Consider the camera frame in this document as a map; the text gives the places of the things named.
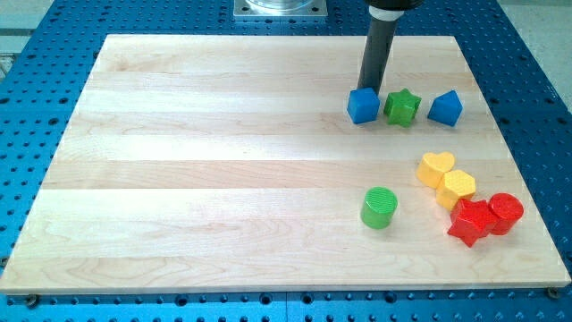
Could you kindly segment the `black robot end effector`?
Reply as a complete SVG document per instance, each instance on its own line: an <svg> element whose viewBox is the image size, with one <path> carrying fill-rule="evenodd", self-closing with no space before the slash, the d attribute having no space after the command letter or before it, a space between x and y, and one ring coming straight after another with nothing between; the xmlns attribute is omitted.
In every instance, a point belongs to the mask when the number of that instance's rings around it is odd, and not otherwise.
<svg viewBox="0 0 572 322"><path fill-rule="evenodd" d="M424 0L365 0L374 8L386 11L408 11L417 8Z"/></svg>

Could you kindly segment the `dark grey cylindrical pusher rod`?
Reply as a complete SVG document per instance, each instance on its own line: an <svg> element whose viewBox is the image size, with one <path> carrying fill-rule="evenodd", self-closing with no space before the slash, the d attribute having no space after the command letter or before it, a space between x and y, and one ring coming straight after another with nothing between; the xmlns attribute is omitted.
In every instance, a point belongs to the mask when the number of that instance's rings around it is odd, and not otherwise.
<svg viewBox="0 0 572 322"><path fill-rule="evenodd" d="M370 7L369 13L371 20L357 87L359 89L371 88L374 93L378 94L398 20L404 12Z"/></svg>

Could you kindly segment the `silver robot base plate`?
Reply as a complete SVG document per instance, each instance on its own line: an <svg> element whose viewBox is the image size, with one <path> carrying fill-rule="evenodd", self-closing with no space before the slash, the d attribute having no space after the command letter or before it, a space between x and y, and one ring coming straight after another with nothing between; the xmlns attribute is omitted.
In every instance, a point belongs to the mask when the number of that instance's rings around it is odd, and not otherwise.
<svg viewBox="0 0 572 322"><path fill-rule="evenodd" d="M235 17L325 17L326 0L234 0Z"/></svg>

